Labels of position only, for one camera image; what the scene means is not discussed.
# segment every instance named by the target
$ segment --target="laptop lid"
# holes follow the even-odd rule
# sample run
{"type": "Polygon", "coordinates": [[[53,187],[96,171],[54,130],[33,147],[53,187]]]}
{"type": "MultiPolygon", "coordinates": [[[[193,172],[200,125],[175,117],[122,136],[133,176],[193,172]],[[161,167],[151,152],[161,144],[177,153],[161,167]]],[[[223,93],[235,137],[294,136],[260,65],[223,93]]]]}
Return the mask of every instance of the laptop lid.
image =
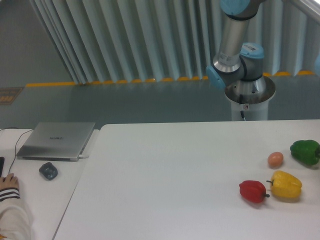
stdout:
{"type": "Polygon", "coordinates": [[[16,154],[18,159],[77,161],[94,122],[39,122],[16,154]]]}

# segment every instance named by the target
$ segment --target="black cable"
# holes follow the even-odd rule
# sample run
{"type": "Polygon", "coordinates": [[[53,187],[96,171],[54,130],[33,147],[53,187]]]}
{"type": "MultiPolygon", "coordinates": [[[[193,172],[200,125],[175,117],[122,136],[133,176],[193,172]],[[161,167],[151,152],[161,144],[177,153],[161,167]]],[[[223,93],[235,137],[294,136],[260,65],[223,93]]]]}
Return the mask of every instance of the black cable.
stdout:
{"type": "Polygon", "coordinates": [[[245,112],[243,110],[240,111],[240,114],[241,114],[241,117],[244,121],[247,121],[246,120],[246,117],[245,117],[245,112]]]}
{"type": "Polygon", "coordinates": [[[10,127],[6,127],[6,128],[0,129],[0,132],[1,132],[2,130],[6,130],[6,129],[19,129],[19,128],[15,127],[15,126],[10,126],[10,127]]]}
{"type": "Polygon", "coordinates": [[[14,159],[13,159],[13,162],[11,163],[11,166],[10,166],[10,168],[9,168],[8,174],[10,174],[12,165],[14,164],[14,162],[15,162],[15,160],[16,160],[16,157],[17,157],[17,156],[16,156],[16,154],[17,154],[17,144],[18,144],[20,138],[21,138],[24,134],[26,134],[26,133],[28,133],[28,132],[31,132],[31,131],[33,131],[33,130],[34,130],[34,129],[31,129],[31,130],[29,130],[29,131],[26,131],[26,132],[22,133],[22,134],[20,135],[18,141],[16,141],[15,147],[14,147],[14,159]]]}

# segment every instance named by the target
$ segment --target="laptop logo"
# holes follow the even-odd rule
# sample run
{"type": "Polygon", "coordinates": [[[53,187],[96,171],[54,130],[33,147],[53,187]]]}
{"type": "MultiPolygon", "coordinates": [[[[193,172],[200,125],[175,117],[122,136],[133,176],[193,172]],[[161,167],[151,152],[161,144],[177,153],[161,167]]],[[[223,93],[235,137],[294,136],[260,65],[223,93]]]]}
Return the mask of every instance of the laptop logo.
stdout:
{"type": "Polygon", "coordinates": [[[51,136],[50,137],[50,140],[62,140],[62,139],[64,139],[63,136],[51,136]]]}

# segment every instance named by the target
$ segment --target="striped sleeve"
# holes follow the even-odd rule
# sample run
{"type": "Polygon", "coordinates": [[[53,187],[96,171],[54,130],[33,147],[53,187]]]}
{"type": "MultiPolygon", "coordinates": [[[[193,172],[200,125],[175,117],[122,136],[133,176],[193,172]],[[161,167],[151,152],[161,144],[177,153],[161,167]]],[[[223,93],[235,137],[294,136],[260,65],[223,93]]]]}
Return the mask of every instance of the striped sleeve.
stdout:
{"type": "Polygon", "coordinates": [[[0,202],[0,235],[5,240],[31,240],[30,226],[22,199],[7,198],[0,202]]]}
{"type": "Polygon", "coordinates": [[[0,202],[5,199],[19,199],[19,189],[15,187],[4,188],[0,190],[0,202]]]}

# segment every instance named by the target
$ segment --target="human hand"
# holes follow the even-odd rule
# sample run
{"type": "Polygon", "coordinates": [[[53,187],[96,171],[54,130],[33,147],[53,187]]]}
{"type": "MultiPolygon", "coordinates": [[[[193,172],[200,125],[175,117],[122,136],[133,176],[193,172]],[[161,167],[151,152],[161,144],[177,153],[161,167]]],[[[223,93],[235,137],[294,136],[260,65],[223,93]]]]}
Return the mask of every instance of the human hand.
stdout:
{"type": "Polygon", "coordinates": [[[19,189],[19,181],[13,173],[8,174],[6,177],[0,177],[0,191],[8,188],[19,189]]]}

